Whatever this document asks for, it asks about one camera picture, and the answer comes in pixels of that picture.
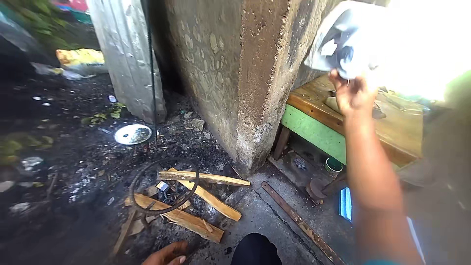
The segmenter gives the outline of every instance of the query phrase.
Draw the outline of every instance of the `black pants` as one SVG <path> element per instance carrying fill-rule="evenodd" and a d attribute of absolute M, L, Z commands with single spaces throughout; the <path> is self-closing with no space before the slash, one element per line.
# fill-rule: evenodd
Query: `black pants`
<path fill-rule="evenodd" d="M 281 265 L 275 245 L 259 233 L 246 235 L 232 256 L 231 265 Z"/>

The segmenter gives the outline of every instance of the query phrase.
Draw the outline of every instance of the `gray stone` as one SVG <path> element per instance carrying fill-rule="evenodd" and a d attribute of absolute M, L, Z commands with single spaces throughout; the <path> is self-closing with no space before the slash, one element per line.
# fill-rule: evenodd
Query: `gray stone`
<path fill-rule="evenodd" d="M 202 132 L 204 126 L 204 120 L 193 119 L 191 120 L 191 126 L 195 131 Z"/>

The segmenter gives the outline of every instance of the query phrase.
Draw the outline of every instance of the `blue object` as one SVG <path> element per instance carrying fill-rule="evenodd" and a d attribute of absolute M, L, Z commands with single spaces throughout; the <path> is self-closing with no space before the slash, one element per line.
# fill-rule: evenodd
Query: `blue object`
<path fill-rule="evenodd" d="M 340 191 L 339 212 L 343 218 L 352 222 L 352 199 L 348 187 Z"/>

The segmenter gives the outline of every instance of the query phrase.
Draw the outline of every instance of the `metal plate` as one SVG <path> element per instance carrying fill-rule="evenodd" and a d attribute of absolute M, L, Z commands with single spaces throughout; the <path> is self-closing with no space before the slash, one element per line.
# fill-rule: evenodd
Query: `metal plate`
<path fill-rule="evenodd" d="M 146 141 L 152 135 L 152 130 L 142 124 L 124 126 L 114 134 L 118 143 L 132 145 Z"/>

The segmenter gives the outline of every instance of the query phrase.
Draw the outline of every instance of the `bench leg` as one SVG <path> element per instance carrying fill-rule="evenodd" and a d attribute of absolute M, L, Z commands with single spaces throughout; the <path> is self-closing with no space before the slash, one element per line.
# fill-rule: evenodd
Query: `bench leg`
<path fill-rule="evenodd" d="M 288 142 L 288 138 L 290 137 L 291 130 L 281 126 L 281 133 L 280 137 L 278 137 L 278 142 L 276 143 L 275 151 L 273 152 L 273 159 L 278 160 L 280 159 L 281 153 L 283 152 L 283 148 Z"/>

